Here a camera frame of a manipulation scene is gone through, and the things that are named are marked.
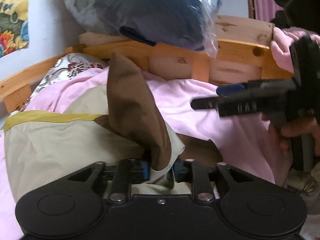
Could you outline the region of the person's right hand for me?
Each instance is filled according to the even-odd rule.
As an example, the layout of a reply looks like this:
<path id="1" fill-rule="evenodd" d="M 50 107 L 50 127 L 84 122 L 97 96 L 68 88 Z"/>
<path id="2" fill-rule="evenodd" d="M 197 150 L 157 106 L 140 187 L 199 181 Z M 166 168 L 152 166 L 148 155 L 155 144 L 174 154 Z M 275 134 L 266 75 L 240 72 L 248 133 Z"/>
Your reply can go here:
<path id="1" fill-rule="evenodd" d="M 267 149 L 269 152 L 286 156 L 289 154 L 291 138 L 300 135 L 312 135 L 314 139 L 314 154 L 319 157 L 319 124 L 316 118 L 299 118 L 287 123 L 282 128 L 276 128 L 269 123 L 267 130 Z"/>

